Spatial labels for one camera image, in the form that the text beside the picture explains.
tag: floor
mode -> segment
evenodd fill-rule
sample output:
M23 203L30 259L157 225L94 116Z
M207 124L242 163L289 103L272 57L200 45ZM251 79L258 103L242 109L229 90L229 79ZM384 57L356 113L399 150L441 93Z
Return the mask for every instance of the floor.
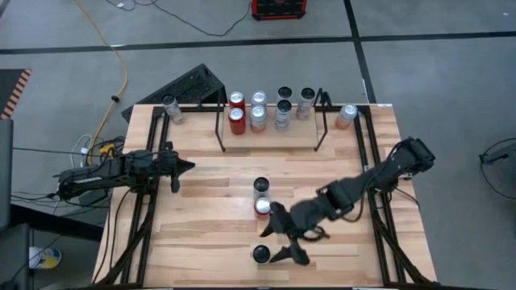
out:
M244 0L158 3L215 33L248 8ZM488 188L478 164L488 146L514 137L515 1L309 0L303 19L256 22L248 15L223 38L154 6L125 12L105 1L82 4L109 42L125 45L129 68L127 92L103 137L124 135L119 112L200 63L227 91L323 87L334 102L392 103L402 136L421 138L437 158L414 186L439 281L516 287L516 206ZM94 132L123 80L120 63L101 46L72 1L9 1L0 17L0 68L32 69L13 116L16 146L69 151L79 136ZM68 155L17 151L13 188L51 192L52 175L69 167ZM515 170L504 162L489 175L510 194ZM98 223L106 214L91 213L77 218ZM41 235L36 243L50 238ZM62 238L56 247L63 263L80 268L39 273L36 285L87 283L98 244Z

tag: wooden table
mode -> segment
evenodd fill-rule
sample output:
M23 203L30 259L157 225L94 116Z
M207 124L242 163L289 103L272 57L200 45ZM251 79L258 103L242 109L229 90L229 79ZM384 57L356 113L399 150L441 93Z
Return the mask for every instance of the wooden table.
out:
M385 158L400 140L394 111L390 106L371 106L371 111L381 157ZM152 106L135 106L125 152L145 148L151 112ZM302 244L311 259L308 266L297 265L292 259L257 264L251 256L252 249L259 244L269 247L273 254L281 246L288 245L286 238L277 234L259 237L267 222L256 220L253 212L252 182L255 178L269 178L271 198L288 209L301 199L315 197L315 189L362 172L354 128L337 130L334 125L336 113L327 115L329 131L318 152L313 149L262 149L223 153L214 135L215 113L187 113L187 121L183 125L171 123L169 140L173 141L175 150L182 159L197 166L181 176L181 190L177 194L170 192L169 178L160 181L144 286L381 285L367 202L364 216L357 223L324 221L320 224L331 238L315 244ZM365 125L362 127L368 146L367 130ZM318 129L322 128L322 123L318 123ZM154 144L158 144L158 138L159 134L156 134ZM414 195L409 181L402 181L400 189ZM112 213L126 190L114 190ZM127 245L134 204L135 195L130 194L121 205L114 262ZM356 214L358 207L357 204L350 216ZM396 193L391 207L400 246L421 273L434 280L434 268L418 207ZM114 214L111 214L110 222L111 245ZM95 271L102 260L105 245L106 232ZM386 249L390 258L390 249ZM110 249L107 254L99 277L107 272ZM137 263L138 259L133 259L130 281L135 281ZM391 279L395 280L392 259L389 263Z

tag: black can lid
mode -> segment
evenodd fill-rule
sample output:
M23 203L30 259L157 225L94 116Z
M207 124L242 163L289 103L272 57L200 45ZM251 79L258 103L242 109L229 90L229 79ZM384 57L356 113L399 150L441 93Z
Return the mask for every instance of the black can lid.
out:
M254 187L259 192L266 192L268 189L268 180L265 177L258 177L255 180Z
M288 100L281 100L277 103L277 108L281 112L288 112L290 109L292 109L292 103Z
M271 251L264 245L256 246L256 248L252 251L252 258L257 263L265 263L271 257Z
M301 91L301 96L305 99L311 99L315 97L315 92L311 88L304 88Z
M281 97L290 97L292 96L292 89L289 87L280 87L280 89L277 90L277 94L279 94Z
M173 95L164 95L161 98L161 102L163 103L163 105L170 105L174 102L175 99L176 98Z

